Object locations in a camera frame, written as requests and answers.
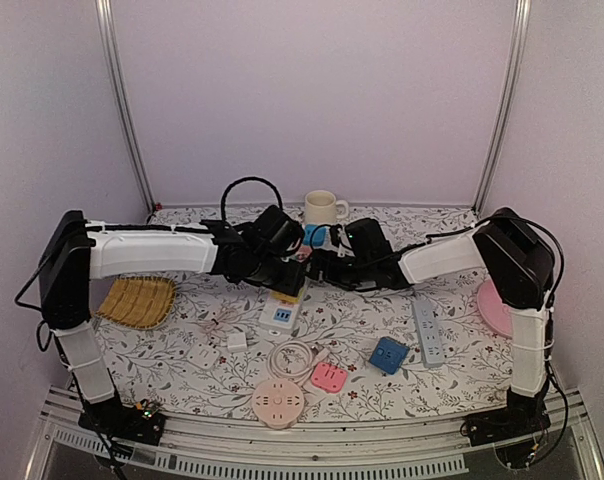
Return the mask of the light blue small adapter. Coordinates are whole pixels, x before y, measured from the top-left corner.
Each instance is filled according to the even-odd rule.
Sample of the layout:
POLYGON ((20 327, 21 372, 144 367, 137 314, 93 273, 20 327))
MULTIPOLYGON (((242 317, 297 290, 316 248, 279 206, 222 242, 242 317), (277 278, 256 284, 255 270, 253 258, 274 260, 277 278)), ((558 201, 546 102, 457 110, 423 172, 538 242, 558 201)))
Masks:
POLYGON ((305 236, 303 239, 303 245, 309 246, 313 249, 320 248, 325 243, 325 238, 327 234, 328 225, 327 224, 308 224, 305 226, 305 236))

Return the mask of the white colourful power strip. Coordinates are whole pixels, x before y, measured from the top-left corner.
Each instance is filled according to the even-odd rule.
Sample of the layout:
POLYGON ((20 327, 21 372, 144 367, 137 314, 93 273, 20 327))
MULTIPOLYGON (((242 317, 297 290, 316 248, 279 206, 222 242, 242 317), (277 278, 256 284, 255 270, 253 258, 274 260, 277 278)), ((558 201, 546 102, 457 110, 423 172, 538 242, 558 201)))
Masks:
POLYGON ((304 278, 304 283, 296 296, 270 290, 258 319, 258 325, 274 335, 291 335, 296 328, 297 317, 308 286, 309 280, 304 278))

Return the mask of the small white usb charger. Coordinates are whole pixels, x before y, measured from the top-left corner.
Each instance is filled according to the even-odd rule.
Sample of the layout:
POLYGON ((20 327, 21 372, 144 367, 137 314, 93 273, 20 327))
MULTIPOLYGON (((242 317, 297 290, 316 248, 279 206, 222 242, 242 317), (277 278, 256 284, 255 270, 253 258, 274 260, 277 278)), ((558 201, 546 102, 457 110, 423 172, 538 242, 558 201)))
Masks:
POLYGON ((243 353, 249 349, 249 338, 244 332, 230 333, 226 339, 226 348, 230 353, 243 353))

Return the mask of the grey blue power strip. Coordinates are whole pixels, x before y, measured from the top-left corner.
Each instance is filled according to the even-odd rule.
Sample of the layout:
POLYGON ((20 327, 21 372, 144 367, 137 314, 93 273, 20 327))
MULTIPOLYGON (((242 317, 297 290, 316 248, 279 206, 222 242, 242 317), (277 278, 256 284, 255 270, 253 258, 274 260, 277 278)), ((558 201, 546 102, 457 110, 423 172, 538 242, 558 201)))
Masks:
POLYGON ((415 299, 412 308, 420 341, 422 362, 426 368, 440 368, 444 364, 445 356, 434 309, 431 303, 425 299, 415 299))

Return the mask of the dark blue cube socket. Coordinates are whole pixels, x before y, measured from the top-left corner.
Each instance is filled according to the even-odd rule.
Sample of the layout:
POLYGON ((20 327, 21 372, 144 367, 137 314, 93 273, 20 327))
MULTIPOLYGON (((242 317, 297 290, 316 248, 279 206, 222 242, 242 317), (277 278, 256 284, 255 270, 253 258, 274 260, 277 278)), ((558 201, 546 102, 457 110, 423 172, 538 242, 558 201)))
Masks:
POLYGON ((374 347, 368 362, 388 375, 394 375, 402 366, 409 347, 391 337, 382 337, 374 347))

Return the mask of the white square plug adapter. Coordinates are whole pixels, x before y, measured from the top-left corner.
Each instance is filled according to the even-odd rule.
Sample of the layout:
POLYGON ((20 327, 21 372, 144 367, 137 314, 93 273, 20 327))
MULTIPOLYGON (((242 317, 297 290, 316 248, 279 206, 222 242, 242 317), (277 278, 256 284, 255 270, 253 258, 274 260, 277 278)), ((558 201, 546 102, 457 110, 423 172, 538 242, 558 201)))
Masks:
POLYGON ((220 356, 221 352, 215 345, 198 343, 191 348, 188 361, 194 368, 208 371, 216 366, 220 356))

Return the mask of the pink square plug adapter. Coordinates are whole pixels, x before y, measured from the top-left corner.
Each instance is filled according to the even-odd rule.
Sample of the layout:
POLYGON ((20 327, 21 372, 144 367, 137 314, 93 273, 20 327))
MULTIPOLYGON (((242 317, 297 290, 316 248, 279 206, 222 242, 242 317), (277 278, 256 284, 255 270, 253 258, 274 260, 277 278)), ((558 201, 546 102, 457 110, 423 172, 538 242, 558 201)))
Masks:
POLYGON ((310 381, 314 387, 336 394, 342 390, 347 378, 346 370, 327 362, 319 362, 311 374, 310 381))

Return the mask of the pink round power strip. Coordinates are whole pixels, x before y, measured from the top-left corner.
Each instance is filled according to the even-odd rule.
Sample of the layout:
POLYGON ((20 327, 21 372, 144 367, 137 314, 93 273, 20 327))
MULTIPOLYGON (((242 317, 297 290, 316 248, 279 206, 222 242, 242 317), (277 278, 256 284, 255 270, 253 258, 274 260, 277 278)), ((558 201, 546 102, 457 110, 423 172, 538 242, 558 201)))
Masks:
POLYGON ((271 379, 255 388, 251 407, 262 424, 284 430, 297 423, 305 407, 305 398, 301 388, 292 381, 271 379))

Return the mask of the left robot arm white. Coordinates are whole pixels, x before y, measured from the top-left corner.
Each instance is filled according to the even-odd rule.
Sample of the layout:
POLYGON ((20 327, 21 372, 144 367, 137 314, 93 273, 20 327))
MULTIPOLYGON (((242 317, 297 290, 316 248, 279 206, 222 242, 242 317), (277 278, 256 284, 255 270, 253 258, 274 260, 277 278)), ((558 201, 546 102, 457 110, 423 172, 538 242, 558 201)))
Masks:
POLYGON ((108 433, 120 434, 131 415, 115 400, 116 387, 89 324, 91 281, 192 272, 295 296, 304 285, 305 267, 292 257, 303 239, 301 224, 276 205, 237 226, 225 220, 203 220, 195 227, 108 224, 71 210, 28 281, 39 291, 33 309, 56 339, 78 390, 92 405, 93 419, 108 433))

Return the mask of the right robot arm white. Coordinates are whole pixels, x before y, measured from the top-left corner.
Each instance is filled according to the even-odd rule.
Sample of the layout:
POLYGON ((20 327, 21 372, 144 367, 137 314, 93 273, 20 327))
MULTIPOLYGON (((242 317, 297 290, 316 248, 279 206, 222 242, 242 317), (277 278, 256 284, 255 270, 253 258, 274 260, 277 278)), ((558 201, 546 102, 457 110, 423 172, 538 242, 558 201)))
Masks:
POLYGON ((564 273, 557 239, 541 225, 503 207, 463 229, 429 234, 424 241, 393 249, 377 220, 349 224, 349 254, 315 249, 307 275, 346 291, 403 290, 436 277, 481 268, 492 281, 513 327, 509 390, 520 396, 499 415, 499 427, 519 436, 538 417, 529 398, 549 383, 548 323, 564 273))

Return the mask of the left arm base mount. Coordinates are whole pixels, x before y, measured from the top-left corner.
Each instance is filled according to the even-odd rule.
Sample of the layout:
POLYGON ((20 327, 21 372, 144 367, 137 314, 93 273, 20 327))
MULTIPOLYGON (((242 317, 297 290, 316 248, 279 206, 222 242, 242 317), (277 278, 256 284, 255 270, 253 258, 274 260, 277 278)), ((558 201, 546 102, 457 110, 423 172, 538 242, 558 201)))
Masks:
POLYGON ((116 395, 95 404, 84 401, 78 425, 108 438, 158 446, 165 422, 166 416, 160 412, 158 402, 143 399, 127 406, 116 395))

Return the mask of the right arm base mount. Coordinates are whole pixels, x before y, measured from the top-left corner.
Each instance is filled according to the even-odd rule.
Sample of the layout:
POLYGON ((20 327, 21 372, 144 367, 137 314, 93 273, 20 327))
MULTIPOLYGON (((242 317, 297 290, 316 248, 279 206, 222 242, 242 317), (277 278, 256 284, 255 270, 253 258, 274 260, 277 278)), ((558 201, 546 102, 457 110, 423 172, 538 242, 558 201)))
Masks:
POLYGON ((544 402, 547 387, 544 384, 533 397, 515 393, 509 388, 505 407, 465 416, 460 434, 468 438, 472 446, 480 446, 542 433, 551 425, 544 402))

